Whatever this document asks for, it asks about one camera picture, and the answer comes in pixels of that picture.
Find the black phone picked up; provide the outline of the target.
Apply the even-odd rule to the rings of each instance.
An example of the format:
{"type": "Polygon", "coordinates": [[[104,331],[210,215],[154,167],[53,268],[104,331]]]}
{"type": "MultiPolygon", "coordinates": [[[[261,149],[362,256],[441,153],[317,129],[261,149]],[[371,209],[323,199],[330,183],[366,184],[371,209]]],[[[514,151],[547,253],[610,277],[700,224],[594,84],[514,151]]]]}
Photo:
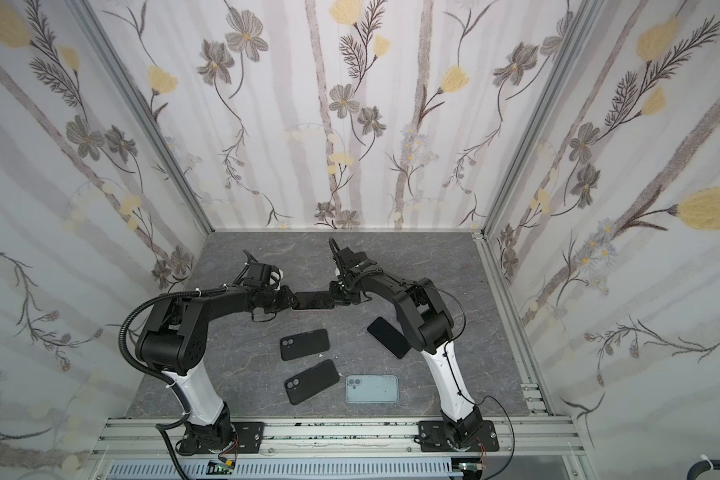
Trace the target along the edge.
{"type": "Polygon", "coordinates": [[[291,305],[293,310],[332,310],[335,302],[329,291],[295,292],[291,305]]]}

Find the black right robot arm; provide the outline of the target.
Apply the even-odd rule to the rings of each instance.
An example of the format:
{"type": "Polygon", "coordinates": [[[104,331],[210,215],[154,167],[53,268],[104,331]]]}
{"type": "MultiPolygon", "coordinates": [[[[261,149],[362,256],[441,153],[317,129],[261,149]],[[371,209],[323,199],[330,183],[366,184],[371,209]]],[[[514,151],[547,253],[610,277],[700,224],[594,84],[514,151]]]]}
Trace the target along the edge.
{"type": "Polygon", "coordinates": [[[341,248],[328,240],[337,279],[329,292],[337,305],[358,305],[378,296],[395,310],[403,336],[423,356],[435,382],[446,441],[463,450],[483,425],[478,402],[471,396],[455,354],[454,319],[442,298],[443,290],[423,278],[407,280],[379,267],[364,252],[341,248]]]}

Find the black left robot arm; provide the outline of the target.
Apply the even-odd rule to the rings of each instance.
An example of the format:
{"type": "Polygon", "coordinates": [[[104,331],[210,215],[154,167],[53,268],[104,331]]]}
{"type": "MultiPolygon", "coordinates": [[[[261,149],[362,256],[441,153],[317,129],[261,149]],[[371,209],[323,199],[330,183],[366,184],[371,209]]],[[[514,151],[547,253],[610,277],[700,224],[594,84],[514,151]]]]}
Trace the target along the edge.
{"type": "Polygon", "coordinates": [[[288,309],[290,291],[282,280],[278,267],[250,260],[230,284],[163,294],[148,305],[135,363],[164,381],[180,402],[185,427],[178,444],[181,455],[221,452],[236,440],[229,408],[204,365],[210,323],[257,309],[272,315],[288,309]]]}

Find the black phone case upper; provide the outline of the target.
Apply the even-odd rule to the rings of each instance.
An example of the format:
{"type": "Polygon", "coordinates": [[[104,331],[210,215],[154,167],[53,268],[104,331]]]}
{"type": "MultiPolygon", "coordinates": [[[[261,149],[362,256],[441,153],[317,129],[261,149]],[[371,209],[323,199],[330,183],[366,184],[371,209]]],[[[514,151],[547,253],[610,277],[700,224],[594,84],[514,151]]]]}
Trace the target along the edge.
{"type": "Polygon", "coordinates": [[[330,349],[328,332],[326,329],[321,328],[286,336],[280,339],[279,348],[280,357],[283,361],[292,361],[321,354],[330,349]]]}

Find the black phone case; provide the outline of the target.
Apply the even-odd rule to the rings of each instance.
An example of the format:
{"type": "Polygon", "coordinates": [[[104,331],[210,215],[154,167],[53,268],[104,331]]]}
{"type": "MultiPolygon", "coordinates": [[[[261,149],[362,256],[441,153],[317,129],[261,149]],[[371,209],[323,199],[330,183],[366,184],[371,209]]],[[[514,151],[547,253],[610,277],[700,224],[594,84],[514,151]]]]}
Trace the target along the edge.
{"type": "Polygon", "coordinates": [[[299,405],[340,381],[332,360],[324,360],[284,382],[291,405],[299,405]]]}
{"type": "Polygon", "coordinates": [[[321,354],[330,349],[328,332],[326,329],[321,328],[286,336],[280,339],[279,348],[280,357],[283,361],[292,361],[321,354]]]}

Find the black phone centre tilted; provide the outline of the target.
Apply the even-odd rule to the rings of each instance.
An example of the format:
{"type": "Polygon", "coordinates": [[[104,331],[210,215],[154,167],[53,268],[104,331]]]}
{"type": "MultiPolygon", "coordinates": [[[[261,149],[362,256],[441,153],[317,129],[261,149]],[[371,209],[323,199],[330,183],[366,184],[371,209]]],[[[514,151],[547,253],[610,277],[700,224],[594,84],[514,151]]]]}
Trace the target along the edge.
{"type": "Polygon", "coordinates": [[[411,349],[405,336],[383,317],[377,317],[367,332],[397,359],[403,359],[411,349]]]}

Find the black phone case lower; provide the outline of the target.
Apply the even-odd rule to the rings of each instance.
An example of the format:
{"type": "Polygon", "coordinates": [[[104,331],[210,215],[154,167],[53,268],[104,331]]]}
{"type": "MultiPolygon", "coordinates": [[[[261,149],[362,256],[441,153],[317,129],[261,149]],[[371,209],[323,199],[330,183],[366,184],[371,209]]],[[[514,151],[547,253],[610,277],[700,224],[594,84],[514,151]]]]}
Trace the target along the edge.
{"type": "Polygon", "coordinates": [[[324,360],[284,382],[291,405],[299,405],[340,381],[332,360],[324,360]]]}

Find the light blue phone case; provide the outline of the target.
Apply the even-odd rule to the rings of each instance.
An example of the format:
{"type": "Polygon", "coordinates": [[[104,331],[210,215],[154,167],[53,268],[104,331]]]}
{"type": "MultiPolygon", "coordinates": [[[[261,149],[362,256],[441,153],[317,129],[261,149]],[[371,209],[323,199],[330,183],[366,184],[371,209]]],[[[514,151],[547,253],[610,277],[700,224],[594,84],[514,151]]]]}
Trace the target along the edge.
{"type": "Polygon", "coordinates": [[[393,404],[399,399],[394,375],[350,375],[345,382],[345,400],[351,404],[393,404]]]}

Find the small green circuit board left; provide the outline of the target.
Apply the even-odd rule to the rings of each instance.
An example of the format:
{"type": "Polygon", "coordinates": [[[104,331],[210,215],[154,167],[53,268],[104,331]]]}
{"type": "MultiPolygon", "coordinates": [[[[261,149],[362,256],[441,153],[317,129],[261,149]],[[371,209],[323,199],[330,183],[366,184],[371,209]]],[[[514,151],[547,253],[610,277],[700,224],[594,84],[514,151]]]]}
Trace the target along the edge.
{"type": "Polygon", "coordinates": [[[236,462],[234,460],[224,460],[221,461],[215,460],[215,461],[209,461],[207,468],[206,468],[206,474],[208,476],[211,475],[232,475],[236,470],[236,462]]]}

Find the small green circuit board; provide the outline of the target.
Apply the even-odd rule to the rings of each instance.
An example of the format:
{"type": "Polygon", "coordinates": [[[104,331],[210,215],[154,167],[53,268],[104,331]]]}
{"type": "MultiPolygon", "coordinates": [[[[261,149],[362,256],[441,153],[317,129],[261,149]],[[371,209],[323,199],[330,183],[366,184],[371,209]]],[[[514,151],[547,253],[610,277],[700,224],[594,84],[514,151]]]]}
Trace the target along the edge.
{"type": "Polygon", "coordinates": [[[483,477],[484,465],[474,458],[456,458],[452,461],[453,474],[460,474],[463,480],[480,480],[483,477]]]}
{"type": "Polygon", "coordinates": [[[208,476],[211,475],[232,475],[236,470],[236,462],[234,460],[224,460],[221,461],[215,460],[215,461],[209,461],[207,468],[206,468],[206,474],[208,476]]]}

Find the small green circuit board right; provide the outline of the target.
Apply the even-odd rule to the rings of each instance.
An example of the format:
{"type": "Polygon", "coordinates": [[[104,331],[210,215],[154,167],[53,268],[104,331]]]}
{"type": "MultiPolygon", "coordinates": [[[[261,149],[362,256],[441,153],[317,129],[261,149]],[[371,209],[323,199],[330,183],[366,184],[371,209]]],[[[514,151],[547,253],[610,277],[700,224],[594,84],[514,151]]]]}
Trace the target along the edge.
{"type": "Polygon", "coordinates": [[[460,474],[463,480],[480,480],[483,477],[484,465],[474,458],[456,458],[452,461],[453,474],[460,474]]]}

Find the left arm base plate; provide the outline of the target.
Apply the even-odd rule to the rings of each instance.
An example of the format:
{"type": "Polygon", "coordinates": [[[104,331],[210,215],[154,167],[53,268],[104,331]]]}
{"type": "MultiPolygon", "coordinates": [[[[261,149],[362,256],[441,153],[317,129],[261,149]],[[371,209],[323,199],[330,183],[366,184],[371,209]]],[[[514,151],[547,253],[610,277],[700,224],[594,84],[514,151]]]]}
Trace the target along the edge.
{"type": "Polygon", "coordinates": [[[219,425],[185,425],[185,435],[175,444],[182,456],[237,452],[257,454],[263,439],[263,422],[231,423],[223,420],[219,425]]]}

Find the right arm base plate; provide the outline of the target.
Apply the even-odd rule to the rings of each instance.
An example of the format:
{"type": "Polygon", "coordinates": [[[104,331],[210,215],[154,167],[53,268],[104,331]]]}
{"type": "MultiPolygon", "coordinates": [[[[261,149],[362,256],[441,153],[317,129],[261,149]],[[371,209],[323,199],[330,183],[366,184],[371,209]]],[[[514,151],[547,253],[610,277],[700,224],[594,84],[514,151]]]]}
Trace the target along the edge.
{"type": "Polygon", "coordinates": [[[498,436],[494,424],[484,420],[477,430],[466,435],[443,420],[422,420],[417,423],[414,441],[422,452],[498,452],[498,436]]]}

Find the aluminium frame rail front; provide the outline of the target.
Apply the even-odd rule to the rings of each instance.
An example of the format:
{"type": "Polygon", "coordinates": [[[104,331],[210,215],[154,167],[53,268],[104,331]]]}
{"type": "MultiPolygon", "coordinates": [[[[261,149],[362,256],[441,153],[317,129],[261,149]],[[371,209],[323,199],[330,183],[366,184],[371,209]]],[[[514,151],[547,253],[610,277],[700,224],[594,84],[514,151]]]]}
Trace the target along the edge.
{"type": "MultiPolygon", "coordinates": [[[[256,459],[412,457],[435,455],[445,446],[436,427],[415,417],[235,419],[235,451],[256,459]]],[[[110,419],[92,448],[96,459],[167,457],[154,419],[110,419]]],[[[585,454],[568,417],[490,417],[470,442],[468,454],[498,457],[585,454]]]]}

